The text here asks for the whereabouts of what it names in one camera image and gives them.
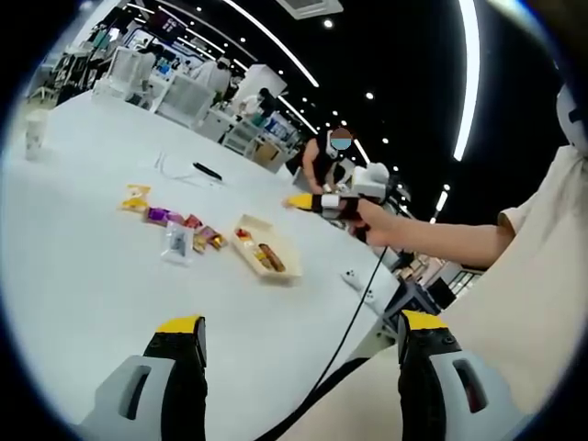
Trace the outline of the person's right hand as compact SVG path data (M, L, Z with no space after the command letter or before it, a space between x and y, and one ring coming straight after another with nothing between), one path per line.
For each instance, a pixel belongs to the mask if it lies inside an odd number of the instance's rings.
M405 218L365 199L359 200L356 213L359 219L352 221L349 230L352 236L376 247L402 249L405 246Z

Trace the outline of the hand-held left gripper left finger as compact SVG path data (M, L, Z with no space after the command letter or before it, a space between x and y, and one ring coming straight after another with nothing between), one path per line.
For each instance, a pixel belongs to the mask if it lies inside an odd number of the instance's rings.
M98 386L83 440L204 440L206 325L201 315L160 325L141 356Z

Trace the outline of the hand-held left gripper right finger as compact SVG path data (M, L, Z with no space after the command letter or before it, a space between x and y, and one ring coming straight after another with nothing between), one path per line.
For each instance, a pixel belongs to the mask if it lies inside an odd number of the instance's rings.
M439 317L402 310L398 357L404 440L514 440L528 424L500 372Z

